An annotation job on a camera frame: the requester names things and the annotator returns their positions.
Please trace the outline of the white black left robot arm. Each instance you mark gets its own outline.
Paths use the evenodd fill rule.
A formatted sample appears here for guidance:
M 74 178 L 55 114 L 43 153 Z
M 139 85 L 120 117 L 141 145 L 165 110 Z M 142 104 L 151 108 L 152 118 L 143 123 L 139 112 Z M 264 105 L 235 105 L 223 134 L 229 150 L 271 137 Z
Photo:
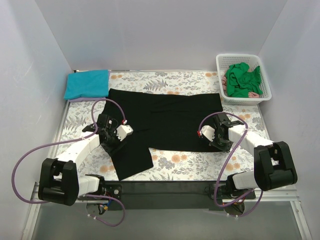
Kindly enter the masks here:
M 95 200 L 106 196 L 104 177 L 97 174 L 80 177 L 78 169 L 96 148 L 102 147 L 112 156 L 124 146 L 125 138 L 133 133 L 133 129 L 126 120 L 118 126 L 113 126 L 115 122 L 116 119 L 100 114 L 96 123 L 82 130 L 79 141 L 55 158 L 43 161 L 38 187 L 40 200 L 71 206 L 87 194 Z

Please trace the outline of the black t shirt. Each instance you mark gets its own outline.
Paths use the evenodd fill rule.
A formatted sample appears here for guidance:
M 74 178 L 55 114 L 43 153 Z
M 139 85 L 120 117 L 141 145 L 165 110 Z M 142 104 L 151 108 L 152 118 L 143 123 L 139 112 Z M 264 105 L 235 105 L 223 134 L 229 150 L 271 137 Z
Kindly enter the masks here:
M 199 124 L 206 116 L 223 110 L 217 93 L 191 96 L 149 94 L 110 89 L 111 102 L 103 109 L 117 121 L 127 119 L 133 134 L 125 138 L 125 145 L 111 156 L 117 177 L 124 180 L 153 167 L 150 148 L 164 151 L 217 152 L 198 137 Z

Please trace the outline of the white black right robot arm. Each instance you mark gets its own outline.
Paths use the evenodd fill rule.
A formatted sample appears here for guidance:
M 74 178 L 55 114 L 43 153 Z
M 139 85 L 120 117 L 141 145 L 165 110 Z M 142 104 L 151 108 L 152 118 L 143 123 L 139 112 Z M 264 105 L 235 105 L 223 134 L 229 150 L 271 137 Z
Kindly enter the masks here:
M 200 125 L 198 135 L 222 152 L 241 147 L 253 156 L 253 170 L 229 175 L 224 187 L 227 195 L 237 199 L 245 190 L 269 191 L 294 185 L 298 181 L 289 145 L 274 142 L 249 130 L 241 118 L 232 121 L 226 112 L 210 115 L 213 125 Z

